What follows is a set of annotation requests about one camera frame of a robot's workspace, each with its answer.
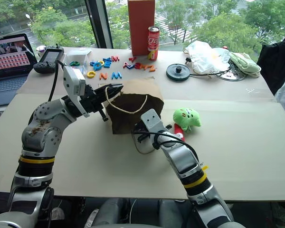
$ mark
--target green plush toy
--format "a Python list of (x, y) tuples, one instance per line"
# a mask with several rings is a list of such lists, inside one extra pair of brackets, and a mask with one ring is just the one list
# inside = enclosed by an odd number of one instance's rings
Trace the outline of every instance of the green plush toy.
[(191, 132), (190, 126), (200, 127), (199, 117), (199, 113), (191, 108), (180, 108), (173, 114), (174, 122), (186, 132)]

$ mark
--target laptop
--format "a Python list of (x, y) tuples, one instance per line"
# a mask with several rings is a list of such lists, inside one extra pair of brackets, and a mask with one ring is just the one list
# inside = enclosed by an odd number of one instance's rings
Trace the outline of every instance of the laptop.
[(0, 38), (0, 105), (11, 102), (35, 63), (26, 34)]

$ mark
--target yellow ring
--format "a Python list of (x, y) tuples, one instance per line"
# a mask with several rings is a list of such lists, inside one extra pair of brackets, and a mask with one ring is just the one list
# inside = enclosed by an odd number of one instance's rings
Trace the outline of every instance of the yellow ring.
[(184, 187), (186, 188), (186, 189), (189, 189), (189, 188), (193, 188), (193, 187), (195, 187), (195, 186), (198, 186), (199, 184), (201, 184), (202, 182), (204, 182), (204, 180), (207, 178), (207, 175), (206, 175), (206, 173), (204, 173), (204, 175), (201, 177), (201, 178), (199, 178), (197, 181), (195, 181), (195, 182), (192, 182), (191, 184), (184, 184)]
[(35, 160), (35, 159), (27, 159), (27, 158), (20, 157), (20, 161), (23, 161), (25, 163), (33, 163), (33, 164), (46, 164), (46, 163), (54, 162), (55, 158), (46, 159), (46, 160)]
[(96, 75), (95, 71), (89, 71), (89, 72), (86, 74), (86, 76), (87, 76), (88, 78), (93, 78), (93, 77), (95, 77), (95, 75)]

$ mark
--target brown paper bag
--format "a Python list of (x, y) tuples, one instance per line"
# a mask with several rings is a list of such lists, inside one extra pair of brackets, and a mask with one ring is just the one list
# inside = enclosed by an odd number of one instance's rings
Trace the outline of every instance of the brown paper bag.
[(124, 113), (111, 106), (108, 102), (104, 102), (106, 112), (112, 121), (113, 134), (131, 133), (135, 124), (140, 122), (143, 113), (153, 108), (160, 115), (164, 104), (154, 77), (123, 81), (123, 86), (121, 93), (110, 99), (111, 103), (116, 107), (128, 112), (135, 112), (144, 103), (146, 95), (147, 100), (142, 109), (135, 114)]

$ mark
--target laptop screen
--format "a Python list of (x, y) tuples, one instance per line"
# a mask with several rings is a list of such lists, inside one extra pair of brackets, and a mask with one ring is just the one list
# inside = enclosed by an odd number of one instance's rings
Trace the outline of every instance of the laptop screen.
[(0, 79), (28, 73), (36, 62), (25, 34), (0, 39)]

